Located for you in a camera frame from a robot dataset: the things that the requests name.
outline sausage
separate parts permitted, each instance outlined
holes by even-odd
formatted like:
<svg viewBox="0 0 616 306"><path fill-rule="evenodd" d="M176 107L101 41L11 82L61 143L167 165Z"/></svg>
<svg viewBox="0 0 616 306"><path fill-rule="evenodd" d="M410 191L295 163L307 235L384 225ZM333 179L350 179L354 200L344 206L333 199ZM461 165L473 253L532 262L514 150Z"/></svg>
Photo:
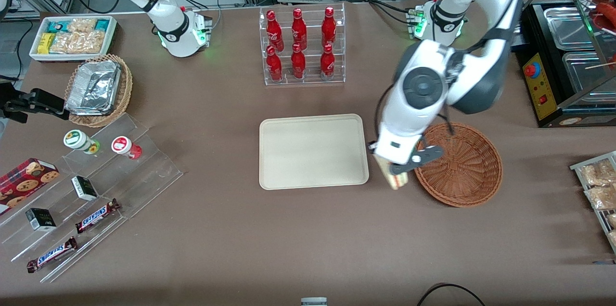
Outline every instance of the sausage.
<svg viewBox="0 0 616 306"><path fill-rule="evenodd" d="M603 14L603 16L609 19L612 25L616 27L616 6L607 3L599 3L597 5L597 12Z"/></svg>

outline acrylic display stand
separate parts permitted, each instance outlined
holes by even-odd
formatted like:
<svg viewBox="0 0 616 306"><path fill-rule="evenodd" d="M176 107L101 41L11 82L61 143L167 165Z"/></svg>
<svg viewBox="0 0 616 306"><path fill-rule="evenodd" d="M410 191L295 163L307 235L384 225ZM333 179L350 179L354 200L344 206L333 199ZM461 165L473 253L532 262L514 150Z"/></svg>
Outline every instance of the acrylic display stand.
<svg viewBox="0 0 616 306"><path fill-rule="evenodd" d="M33 275L40 282L51 282L179 179L182 172L157 148L146 131L147 128L124 113L92 136L101 143L96 154L73 150L55 162L60 176L51 185L0 216L2 253L12 262L23 265L24 275ZM141 157L129 159L111 150L112 140L120 135L141 146ZM77 197L71 183L75 175L90 179L99 195L95 201ZM114 198L121 205L120 209L77 234L75 223ZM25 215L31 207L48 209L57 227L49 232L33 230ZM71 236L77 240L77 251L60 256L59 260L49 262L33 274L26 272L29 260L37 259Z"/></svg>
<svg viewBox="0 0 616 306"><path fill-rule="evenodd" d="M579 179L579 182L581 183L582 187L584 188L584 195L586 195L586 197L588 198L588 201L590 201L590 204L592 206L592 199L590 197L589 194L589 190L592 188L592 185L588 185L587 181L585 180L585 178L582 176L581 174L581 168L583 166L589 166L591 164L597 163L597 162L601 162L601 161L605 161L608 160L610 162L610 164L612 164L612 168L614 168L614 170L616 170L616 151L615 152L610 152L610 153L606 153L603 155L599 155L599 157L595 157L592 159L588 159L585 162L581 162L575 165L570 166L569 168L571 170L574 170L576 172L576 175ZM607 216L616 213L616 210L597 210L594 209L594 207L592 207L592 210L594 211L594 214L596 214L597 218L599 219L599 223L601 224L601 228L603 229L603 232L605 233L605 235L607 236L607 234L612 231L612 230L616 230L614 227L612 227L612 225L610 225L610 222L607 220ZM614 246L614 244L612 243L611 240L608 240L610 242L610 246L612 247L612 251L614 251L614 254L616 254L616 246Z"/></svg>
<svg viewBox="0 0 616 306"><path fill-rule="evenodd" d="M321 24L325 18L325 8L331 6L334 8L334 19L336 20L336 41L332 45L332 53L336 58L334 63L334 76L332 80L325 81L321 79L321 55L323 54L323 45L321 44ZM308 48L304 50L306 56L306 75L303 80L297 80L293 76L291 68L291 54L293 54L293 34L291 33L291 25L293 25L293 8L296 6L275 6L271 8L261 8L259 12L259 34L261 38L261 56L263 59L263 74L266 85L323 85L331 83L345 82L346 80L346 45L345 45L345 6L344 4L330 5L304 5L299 6L302 9L302 15L306 22L308 30ZM276 19L282 28L282 39L284 41L284 50L278 53L282 62L281 82L273 82L269 76L268 64L266 63L266 47L269 45L268 39L268 19L266 12L274 10Z"/></svg>

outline snickers bar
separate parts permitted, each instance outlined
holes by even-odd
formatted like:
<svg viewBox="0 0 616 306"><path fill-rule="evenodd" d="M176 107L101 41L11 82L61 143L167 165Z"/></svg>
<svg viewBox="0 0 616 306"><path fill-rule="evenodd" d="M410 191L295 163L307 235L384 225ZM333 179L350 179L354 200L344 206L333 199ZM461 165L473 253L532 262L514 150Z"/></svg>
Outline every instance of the snickers bar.
<svg viewBox="0 0 616 306"><path fill-rule="evenodd" d="M116 199L114 198L109 203L106 203L105 206L101 207L99 210L94 212L94 214L91 214L83 221L75 224L75 227L77 227L77 234L81 234L84 231L88 230L90 227L98 223L101 219L105 218L110 213L112 213L113 211L119 208L120 206L117 203Z"/></svg>
<svg viewBox="0 0 616 306"><path fill-rule="evenodd" d="M50 261L54 259L57 259L64 253L67 253L73 250L76 251L77 248L78 248L77 241L75 240L75 238L71 237L70 239L68 239L68 241L52 249L51 251L47 252L45 255L39 257L38 259L30 260L28 262L28 273L33 273L37 271L38 269L42 268L43 265L49 263Z"/></svg>

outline wicker basket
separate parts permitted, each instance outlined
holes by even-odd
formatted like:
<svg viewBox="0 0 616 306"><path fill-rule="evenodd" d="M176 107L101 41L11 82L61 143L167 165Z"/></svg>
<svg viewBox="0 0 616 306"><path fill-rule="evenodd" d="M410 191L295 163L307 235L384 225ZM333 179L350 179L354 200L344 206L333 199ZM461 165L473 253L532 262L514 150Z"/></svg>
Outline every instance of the wicker basket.
<svg viewBox="0 0 616 306"><path fill-rule="evenodd" d="M111 122L114 122L114 120L116 120L126 111L126 107L128 107L128 102L130 101L130 91L132 91L132 74L130 73L130 69L128 69L128 67L126 66L125 61L113 54L106 54L104 56L92 58L91 60L87 60L86 63L102 61L114 61L122 66L120 83L117 86L115 109L114 111L112 111L112 113L106 116L78 116L71 114L69 119L75 124L79 124L81 126L88 126L90 128L101 128L110 124ZM71 76L71 79L68 81L68 86L66 87L66 91L64 91L64 100L68 98L68 94L73 87L73 82L75 81L76 74L77 69L75 69L75 71L73 72L73 76Z"/></svg>
<svg viewBox="0 0 616 306"><path fill-rule="evenodd" d="M434 198L455 207L482 205L499 190L502 161L494 145L471 126L438 124L425 131L431 145L442 146L445 154L415 169L420 183Z"/></svg>

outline aluminum foil container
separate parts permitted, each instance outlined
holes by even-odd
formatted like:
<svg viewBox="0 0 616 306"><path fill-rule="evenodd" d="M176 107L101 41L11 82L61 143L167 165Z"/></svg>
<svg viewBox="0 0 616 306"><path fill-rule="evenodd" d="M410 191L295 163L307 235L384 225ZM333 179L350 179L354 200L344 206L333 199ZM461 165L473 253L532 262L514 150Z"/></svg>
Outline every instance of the aluminum foil container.
<svg viewBox="0 0 616 306"><path fill-rule="evenodd" d="M114 61L82 64L64 107L75 115L109 115L114 111L121 65Z"/></svg>

